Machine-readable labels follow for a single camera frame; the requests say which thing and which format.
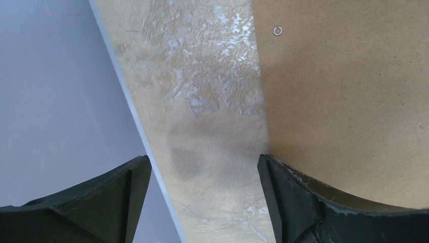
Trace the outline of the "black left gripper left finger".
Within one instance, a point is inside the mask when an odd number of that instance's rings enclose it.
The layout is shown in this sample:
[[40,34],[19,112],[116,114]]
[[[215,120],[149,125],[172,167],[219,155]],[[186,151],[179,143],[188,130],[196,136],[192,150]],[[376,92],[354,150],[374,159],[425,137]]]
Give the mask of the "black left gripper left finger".
[[60,192],[1,208],[1,242],[132,242],[151,177],[148,156]]

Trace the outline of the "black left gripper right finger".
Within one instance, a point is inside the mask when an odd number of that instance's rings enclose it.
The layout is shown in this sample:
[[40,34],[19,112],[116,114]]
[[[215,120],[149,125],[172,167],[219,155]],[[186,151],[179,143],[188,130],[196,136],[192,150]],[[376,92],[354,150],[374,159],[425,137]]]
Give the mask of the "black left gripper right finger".
[[276,242],[428,242],[428,209],[351,195],[270,154],[258,173]]

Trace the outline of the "brown backing board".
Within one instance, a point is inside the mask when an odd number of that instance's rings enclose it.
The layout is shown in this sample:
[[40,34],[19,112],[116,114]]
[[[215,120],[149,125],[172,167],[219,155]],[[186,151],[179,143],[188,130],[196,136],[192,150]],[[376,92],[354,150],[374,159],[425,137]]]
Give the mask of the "brown backing board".
[[428,1],[253,1],[270,153],[428,207]]

